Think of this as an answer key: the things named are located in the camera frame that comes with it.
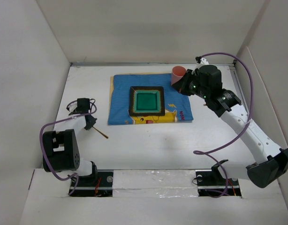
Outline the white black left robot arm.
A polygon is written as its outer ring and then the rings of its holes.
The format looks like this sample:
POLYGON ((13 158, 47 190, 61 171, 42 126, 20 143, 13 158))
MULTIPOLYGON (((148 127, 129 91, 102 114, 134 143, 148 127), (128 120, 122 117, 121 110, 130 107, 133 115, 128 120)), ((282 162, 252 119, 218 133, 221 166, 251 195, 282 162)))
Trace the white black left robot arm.
POLYGON ((99 179, 97 167, 80 156, 76 136, 95 125, 95 99, 78 98, 66 109, 69 112, 67 118, 45 124, 40 130, 44 170, 61 181, 82 178, 88 186, 93 186, 99 179))

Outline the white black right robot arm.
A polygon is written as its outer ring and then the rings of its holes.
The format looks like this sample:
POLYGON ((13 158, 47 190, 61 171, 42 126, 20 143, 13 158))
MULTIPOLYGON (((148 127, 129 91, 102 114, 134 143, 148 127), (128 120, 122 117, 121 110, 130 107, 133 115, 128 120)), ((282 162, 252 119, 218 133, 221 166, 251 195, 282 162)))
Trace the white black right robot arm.
POLYGON ((206 106, 227 123, 247 146, 255 162, 251 165, 230 165, 222 160, 212 167, 212 182, 220 185, 227 178, 250 180, 265 188, 288 170, 288 148, 282 149, 251 119, 239 97, 222 87, 221 71, 214 65, 188 69, 183 76, 172 78, 171 85, 179 93, 201 97, 206 106))

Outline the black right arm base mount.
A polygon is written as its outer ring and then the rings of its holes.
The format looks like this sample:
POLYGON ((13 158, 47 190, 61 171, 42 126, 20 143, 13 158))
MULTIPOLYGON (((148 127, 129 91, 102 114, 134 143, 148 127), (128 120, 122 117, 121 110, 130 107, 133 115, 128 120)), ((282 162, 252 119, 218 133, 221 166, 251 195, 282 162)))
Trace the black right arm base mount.
POLYGON ((216 163, 211 169, 195 170, 195 177, 192 179, 192 184, 197 187, 198 196, 219 197, 223 196, 238 196, 241 197, 241 190, 238 180, 228 179, 226 191, 226 179, 219 172, 220 166, 216 163))

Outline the gold fork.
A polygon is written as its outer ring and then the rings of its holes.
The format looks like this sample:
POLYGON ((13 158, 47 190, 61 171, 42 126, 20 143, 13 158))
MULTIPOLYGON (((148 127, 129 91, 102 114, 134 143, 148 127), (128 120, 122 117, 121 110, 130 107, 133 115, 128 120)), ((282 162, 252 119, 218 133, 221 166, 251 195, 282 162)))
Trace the gold fork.
POLYGON ((97 128, 93 127, 93 129, 95 129, 98 133, 100 133, 103 137, 105 137, 106 139, 108 139, 109 137, 104 134, 103 132, 101 132, 100 130, 98 130, 97 128))

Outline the square green black plate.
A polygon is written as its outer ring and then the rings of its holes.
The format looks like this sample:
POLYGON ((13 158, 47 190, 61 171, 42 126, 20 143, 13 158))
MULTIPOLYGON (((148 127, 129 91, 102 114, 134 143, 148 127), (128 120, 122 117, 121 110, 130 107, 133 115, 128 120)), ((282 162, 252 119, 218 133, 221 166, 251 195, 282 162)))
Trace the square green black plate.
POLYGON ((164 116, 164 88, 162 86, 131 86, 129 91, 129 115, 164 116))

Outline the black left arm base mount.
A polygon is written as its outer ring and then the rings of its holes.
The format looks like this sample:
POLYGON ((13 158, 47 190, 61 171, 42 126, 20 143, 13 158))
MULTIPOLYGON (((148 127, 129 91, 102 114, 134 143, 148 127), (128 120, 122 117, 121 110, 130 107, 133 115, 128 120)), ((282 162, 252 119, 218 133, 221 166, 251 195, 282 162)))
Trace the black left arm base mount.
POLYGON ((92 162, 92 174, 82 176, 76 185, 72 180, 69 188, 71 197, 112 197, 114 170, 98 170, 92 162))

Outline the blue pikachu cloth napkin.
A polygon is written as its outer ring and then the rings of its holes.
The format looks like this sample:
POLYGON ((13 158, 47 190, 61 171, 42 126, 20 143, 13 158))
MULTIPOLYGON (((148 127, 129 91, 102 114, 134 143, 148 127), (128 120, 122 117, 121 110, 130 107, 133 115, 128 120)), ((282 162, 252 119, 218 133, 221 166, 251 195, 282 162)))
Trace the blue pikachu cloth napkin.
POLYGON ((115 75, 108 125, 188 122, 193 120, 189 97, 171 86, 170 74, 115 75), (164 88, 164 116, 130 116, 129 92, 134 86, 162 86, 164 88))

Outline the pink plastic cup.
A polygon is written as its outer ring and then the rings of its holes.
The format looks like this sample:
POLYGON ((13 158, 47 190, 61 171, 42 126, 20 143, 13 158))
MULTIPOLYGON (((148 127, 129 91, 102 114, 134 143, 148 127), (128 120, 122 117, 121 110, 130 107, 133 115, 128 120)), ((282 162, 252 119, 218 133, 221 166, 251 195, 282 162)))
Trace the pink plastic cup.
POLYGON ((186 74, 186 68, 182 66, 175 66, 171 72, 171 85, 178 82, 186 74))

